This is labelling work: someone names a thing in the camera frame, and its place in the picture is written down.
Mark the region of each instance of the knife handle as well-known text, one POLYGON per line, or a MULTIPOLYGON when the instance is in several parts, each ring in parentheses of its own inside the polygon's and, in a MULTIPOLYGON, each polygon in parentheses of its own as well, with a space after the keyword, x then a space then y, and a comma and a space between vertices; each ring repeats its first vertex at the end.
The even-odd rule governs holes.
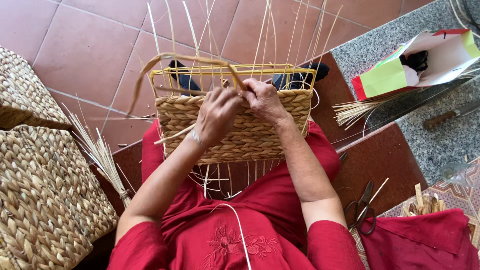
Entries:
POLYGON ((444 113, 442 115, 435 116, 431 119, 425 120, 425 122, 423 122, 423 127, 427 130, 433 129, 438 124, 440 124, 442 122, 445 122, 445 121, 447 121, 448 119, 450 119, 454 116, 456 116, 456 112, 451 110, 451 111, 449 111, 447 113, 444 113))

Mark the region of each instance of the red cloth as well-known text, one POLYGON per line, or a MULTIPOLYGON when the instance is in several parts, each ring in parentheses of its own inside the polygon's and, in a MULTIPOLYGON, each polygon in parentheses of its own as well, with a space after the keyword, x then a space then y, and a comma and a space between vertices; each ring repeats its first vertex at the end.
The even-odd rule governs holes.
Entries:
MULTIPOLYGON (((309 122, 306 139, 330 180, 340 168, 338 155, 320 127, 309 122)), ((158 125, 145 133, 143 181, 163 161, 158 125)), ((109 269, 246 269, 240 229, 232 209, 203 197, 190 178, 179 188, 161 228, 144 222, 117 243, 109 269)), ((305 242, 300 201, 285 162, 228 202, 237 212, 252 269, 363 269, 355 241, 346 228, 317 221, 308 232, 308 258, 297 248, 305 242)))
MULTIPOLYGON (((451 209, 414 217, 377 218, 370 235, 360 235, 368 264, 377 269, 479 269, 470 242, 468 217, 451 209)), ((367 219, 363 230, 371 228, 367 219)))

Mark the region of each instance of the paper bag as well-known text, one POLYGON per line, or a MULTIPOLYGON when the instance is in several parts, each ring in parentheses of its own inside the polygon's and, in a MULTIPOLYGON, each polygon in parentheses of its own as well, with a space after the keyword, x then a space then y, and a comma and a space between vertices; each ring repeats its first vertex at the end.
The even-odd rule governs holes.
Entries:
POLYGON ((424 31, 403 44, 370 70, 352 79, 358 100, 452 81, 480 58, 469 29, 424 31), (428 68, 419 82, 408 86, 400 56, 427 51, 428 68))

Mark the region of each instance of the hand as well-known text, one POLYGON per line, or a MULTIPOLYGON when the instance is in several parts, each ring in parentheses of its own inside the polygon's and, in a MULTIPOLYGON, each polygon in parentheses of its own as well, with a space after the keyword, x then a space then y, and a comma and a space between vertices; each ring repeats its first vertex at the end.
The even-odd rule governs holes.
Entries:
POLYGON ((253 113, 258 117, 274 127, 282 121, 292 120, 291 115, 280 103, 275 86, 259 82, 253 78, 246 79, 243 83, 247 87, 247 91, 243 90, 241 95, 247 99, 253 113))
POLYGON ((243 98, 232 89, 216 87, 204 98, 194 131, 200 142, 209 147, 232 129, 237 106, 243 98))

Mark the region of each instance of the granite countertop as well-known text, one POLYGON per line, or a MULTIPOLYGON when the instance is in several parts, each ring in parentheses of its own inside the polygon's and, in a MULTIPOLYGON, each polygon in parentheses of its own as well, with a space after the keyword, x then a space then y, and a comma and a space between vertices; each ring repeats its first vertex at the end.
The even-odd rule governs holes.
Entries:
MULTIPOLYGON (((476 21, 480 21, 478 0, 467 0, 467 3, 473 17, 476 21)), ((400 44, 409 41, 424 30, 457 28, 462 28, 462 26, 455 18, 449 0, 437 0, 331 49, 330 52, 356 99, 351 79, 390 55, 400 44)), ((480 47, 480 39, 476 38, 475 42, 480 47)), ((411 92, 385 103, 372 113, 368 119, 368 126, 381 127, 421 106, 422 101, 445 88, 455 88, 465 81, 455 80, 448 84, 432 86, 422 93, 411 92)))
POLYGON ((480 110, 455 117, 433 130, 423 121, 480 100, 480 75, 438 95, 438 98, 396 120, 428 185, 440 177, 443 165, 465 163, 480 156, 480 110))

